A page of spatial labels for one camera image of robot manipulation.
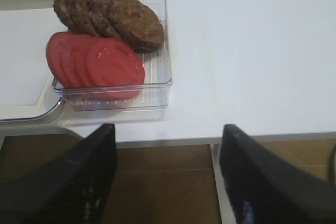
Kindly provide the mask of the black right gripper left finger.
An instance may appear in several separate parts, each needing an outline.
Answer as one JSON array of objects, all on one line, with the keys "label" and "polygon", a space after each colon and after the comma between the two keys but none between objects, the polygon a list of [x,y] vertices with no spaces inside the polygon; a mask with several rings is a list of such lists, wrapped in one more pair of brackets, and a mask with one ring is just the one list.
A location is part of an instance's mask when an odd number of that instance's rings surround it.
[{"label": "black right gripper left finger", "polygon": [[117,170],[114,124],[1,185],[1,223],[100,223]]}]

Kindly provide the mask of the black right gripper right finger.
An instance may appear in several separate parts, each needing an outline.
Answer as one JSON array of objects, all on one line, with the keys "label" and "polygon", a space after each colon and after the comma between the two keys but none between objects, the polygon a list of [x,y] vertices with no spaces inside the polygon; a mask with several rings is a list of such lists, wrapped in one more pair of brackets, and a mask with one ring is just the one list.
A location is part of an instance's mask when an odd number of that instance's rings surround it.
[{"label": "black right gripper right finger", "polygon": [[335,188],[265,149],[234,124],[220,169],[237,223],[335,223]]}]

